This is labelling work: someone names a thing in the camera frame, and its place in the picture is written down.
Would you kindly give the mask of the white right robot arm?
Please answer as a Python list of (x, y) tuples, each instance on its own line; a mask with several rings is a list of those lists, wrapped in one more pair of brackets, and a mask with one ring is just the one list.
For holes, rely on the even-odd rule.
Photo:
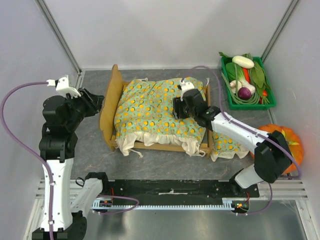
[(293, 163), (284, 135), (244, 124), (216, 106), (209, 106), (197, 89), (182, 93), (172, 100), (176, 119), (193, 118), (196, 123), (215, 133), (230, 137), (254, 154), (254, 163), (233, 176), (229, 191), (242, 196), (247, 188), (260, 182), (274, 183)]

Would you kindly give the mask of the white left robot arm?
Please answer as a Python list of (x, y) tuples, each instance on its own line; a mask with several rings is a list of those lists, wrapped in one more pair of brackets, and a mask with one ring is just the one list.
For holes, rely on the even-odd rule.
[(80, 193), (71, 201), (71, 171), (78, 141), (76, 129), (86, 117), (98, 114), (104, 96), (79, 89), (79, 96), (55, 95), (43, 103), (40, 157), (44, 160), (44, 210), (33, 240), (82, 240), (94, 200), (110, 191), (104, 172), (90, 172)]

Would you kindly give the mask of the wooden pet bed frame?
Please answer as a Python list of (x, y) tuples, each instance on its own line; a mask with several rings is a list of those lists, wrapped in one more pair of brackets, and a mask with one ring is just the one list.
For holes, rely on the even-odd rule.
[[(124, 81), (118, 65), (114, 64), (111, 69), (110, 80), (105, 92), (103, 106), (100, 111), (99, 128), (103, 134), (103, 138), (110, 148), (114, 151), (118, 146), (116, 142), (116, 129), (114, 125), (114, 117), (116, 115), (118, 103), (123, 94), (123, 90), (129, 84)], [(133, 145), (135, 149), (147, 149), (157, 151), (170, 151), (170, 152), (184, 152), (182, 146), (174, 144), (159, 144), (155, 143), (151, 146), (146, 146), (140, 141), (136, 141)]]

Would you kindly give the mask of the white rope tie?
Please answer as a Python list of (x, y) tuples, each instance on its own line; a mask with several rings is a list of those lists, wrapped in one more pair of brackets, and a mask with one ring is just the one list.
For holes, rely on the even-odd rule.
[(136, 151), (134, 149), (130, 149), (129, 151), (133, 152), (133, 153), (136, 153), (139, 156), (139, 158), (143, 158), (144, 157), (144, 155), (140, 151)]
[(197, 156), (203, 158), (206, 156), (206, 152), (199, 148), (197, 152)]

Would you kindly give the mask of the lemon print cushion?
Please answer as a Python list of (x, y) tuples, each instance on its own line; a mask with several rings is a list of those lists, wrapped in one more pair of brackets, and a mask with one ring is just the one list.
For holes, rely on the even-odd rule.
[(178, 145), (189, 156), (197, 156), (206, 130), (193, 118), (174, 118), (173, 98), (181, 94), (179, 81), (133, 79), (125, 87), (114, 117), (117, 147), (124, 156), (135, 142)]

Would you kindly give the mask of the white front rope tie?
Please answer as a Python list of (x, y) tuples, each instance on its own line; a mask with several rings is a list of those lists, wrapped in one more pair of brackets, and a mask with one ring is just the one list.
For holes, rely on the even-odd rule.
[(133, 153), (136, 153), (139, 156), (139, 158), (143, 158), (144, 157), (144, 155), (140, 151), (136, 151), (134, 149), (130, 149), (129, 151), (133, 152)]

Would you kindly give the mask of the small lemon print pillow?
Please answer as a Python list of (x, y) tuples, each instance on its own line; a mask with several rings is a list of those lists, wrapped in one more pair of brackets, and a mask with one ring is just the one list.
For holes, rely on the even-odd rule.
[(213, 132), (212, 141), (210, 158), (213, 162), (218, 158), (233, 159), (235, 155), (242, 159), (249, 153), (243, 144), (222, 133)]

